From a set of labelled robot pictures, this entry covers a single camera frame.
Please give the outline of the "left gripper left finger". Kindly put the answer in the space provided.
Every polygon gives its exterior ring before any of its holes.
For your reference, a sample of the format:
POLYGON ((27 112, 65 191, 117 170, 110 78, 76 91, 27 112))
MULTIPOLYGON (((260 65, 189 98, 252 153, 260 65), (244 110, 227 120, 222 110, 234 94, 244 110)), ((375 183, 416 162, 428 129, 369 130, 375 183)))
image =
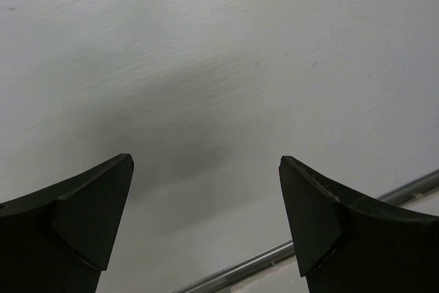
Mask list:
POLYGON ((95 292, 108 268, 134 171, 119 154, 1 204, 2 292, 95 292))

